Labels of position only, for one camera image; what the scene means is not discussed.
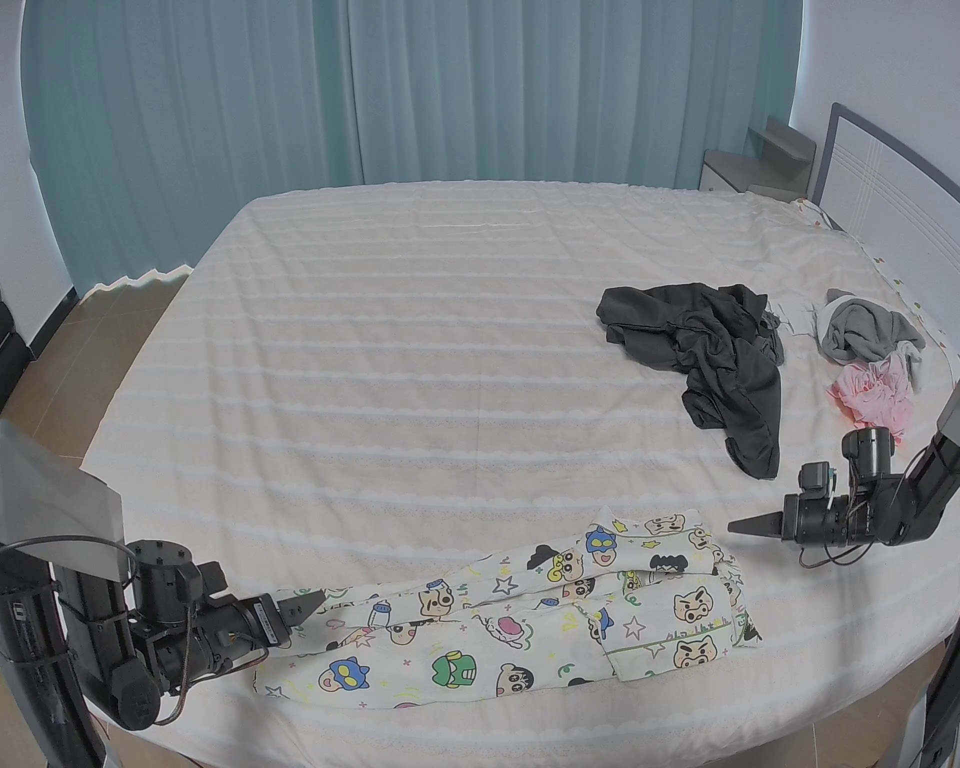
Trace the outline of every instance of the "nightstand drawer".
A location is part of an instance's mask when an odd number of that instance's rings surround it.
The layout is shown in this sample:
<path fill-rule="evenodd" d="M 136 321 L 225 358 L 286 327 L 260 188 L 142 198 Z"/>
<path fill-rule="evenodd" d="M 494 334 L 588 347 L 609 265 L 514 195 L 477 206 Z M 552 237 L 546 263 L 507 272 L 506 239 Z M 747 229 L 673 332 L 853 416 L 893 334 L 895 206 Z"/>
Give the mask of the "nightstand drawer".
<path fill-rule="evenodd" d="M 700 176 L 701 192 L 736 192 L 733 187 L 723 181 L 723 178 L 710 166 L 704 163 L 704 170 Z"/>

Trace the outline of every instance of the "white wall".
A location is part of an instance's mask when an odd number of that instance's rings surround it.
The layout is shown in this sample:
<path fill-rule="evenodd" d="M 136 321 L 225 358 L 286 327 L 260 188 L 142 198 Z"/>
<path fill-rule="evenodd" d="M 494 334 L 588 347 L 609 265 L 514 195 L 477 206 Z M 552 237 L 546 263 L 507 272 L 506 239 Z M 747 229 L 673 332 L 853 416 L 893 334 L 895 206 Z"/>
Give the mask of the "white wall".
<path fill-rule="evenodd" d="M 840 102 L 960 183 L 960 0 L 804 0 L 790 124 L 817 142 Z"/>
<path fill-rule="evenodd" d="M 0 0 L 0 296 L 27 344 L 73 286 L 40 197 L 20 94 L 23 0 Z"/>

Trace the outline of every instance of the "teal curtain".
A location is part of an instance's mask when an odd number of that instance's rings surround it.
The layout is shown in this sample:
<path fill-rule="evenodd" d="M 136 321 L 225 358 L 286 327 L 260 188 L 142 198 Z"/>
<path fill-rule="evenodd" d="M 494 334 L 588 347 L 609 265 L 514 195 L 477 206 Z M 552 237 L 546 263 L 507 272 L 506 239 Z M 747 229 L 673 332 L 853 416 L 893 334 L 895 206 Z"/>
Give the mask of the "teal curtain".
<path fill-rule="evenodd" d="M 425 179 L 695 187 L 789 117 L 802 0 L 28 0 L 33 163 L 79 291 L 253 198 Z"/>

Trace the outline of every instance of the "bed sheet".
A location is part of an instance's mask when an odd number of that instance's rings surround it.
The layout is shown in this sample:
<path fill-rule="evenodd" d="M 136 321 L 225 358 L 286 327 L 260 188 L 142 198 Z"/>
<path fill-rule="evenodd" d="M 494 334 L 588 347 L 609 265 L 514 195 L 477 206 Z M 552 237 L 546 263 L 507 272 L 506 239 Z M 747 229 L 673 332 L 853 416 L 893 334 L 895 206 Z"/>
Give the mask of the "bed sheet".
<path fill-rule="evenodd" d="M 743 282 L 896 304 L 862 250 L 755 196 L 605 184 L 431 182 L 247 205 L 116 393 L 84 469 L 121 493 L 128 540 L 188 545 L 240 593 L 398 581 L 581 532 L 603 504 L 702 511 L 738 557 L 765 640 L 705 668 L 456 706 L 312 708 L 244 675 L 200 686 L 146 737 L 228 768 L 684 768 L 791 732 L 879 687 L 960 612 L 955 507 L 928 541 L 805 571 L 736 537 L 803 462 L 845 464 L 839 367 L 784 334 L 780 476 L 700 431 L 684 378 L 605 341 L 603 290 Z M 913 428 L 950 391 L 931 346 Z"/>

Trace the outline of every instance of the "pajama pants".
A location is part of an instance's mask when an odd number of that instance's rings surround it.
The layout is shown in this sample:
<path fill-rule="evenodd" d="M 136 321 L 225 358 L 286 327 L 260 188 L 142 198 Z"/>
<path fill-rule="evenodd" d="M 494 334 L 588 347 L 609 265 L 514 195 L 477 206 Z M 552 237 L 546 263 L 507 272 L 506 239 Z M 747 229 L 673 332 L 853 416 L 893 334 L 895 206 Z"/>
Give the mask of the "pajama pants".
<path fill-rule="evenodd" d="M 328 590 L 253 687 L 326 707 L 414 707 L 635 680 L 758 641 L 735 560 L 696 512 L 637 522 L 604 507 L 581 537 L 436 579 Z"/>

